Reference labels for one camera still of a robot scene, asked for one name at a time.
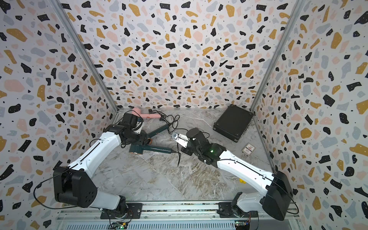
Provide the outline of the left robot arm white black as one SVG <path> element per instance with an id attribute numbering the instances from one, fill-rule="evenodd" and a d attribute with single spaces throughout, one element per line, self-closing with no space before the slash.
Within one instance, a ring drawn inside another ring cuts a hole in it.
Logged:
<path id="1" fill-rule="evenodd" d="M 55 200 L 80 208 L 97 208 L 103 219 L 139 219 L 142 203 L 127 204 L 122 195 L 99 190 L 92 181 L 99 165 L 123 140 L 126 127 L 109 125 L 97 141 L 67 167 L 57 167 L 53 173 Z"/>

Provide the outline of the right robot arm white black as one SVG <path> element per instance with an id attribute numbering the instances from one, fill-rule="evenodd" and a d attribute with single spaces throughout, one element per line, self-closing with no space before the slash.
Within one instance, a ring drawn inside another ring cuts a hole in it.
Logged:
<path id="1" fill-rule="evenodd" d="M 238 192 L 230 204 L 230 216 L 242 218 L 251 212 L 264 211 L 276 220 L 285 219 L 293 199 L 283 172 L 272 173 L 247 163 L 225 147 L 209 142 L 198 128 L 189 130 L 186 135 L 174 133 L 172 139 L 182 146 L 183 153 L 195 155 L 201 162 L 235 175 L 256 190 L 251 194 Z"/>

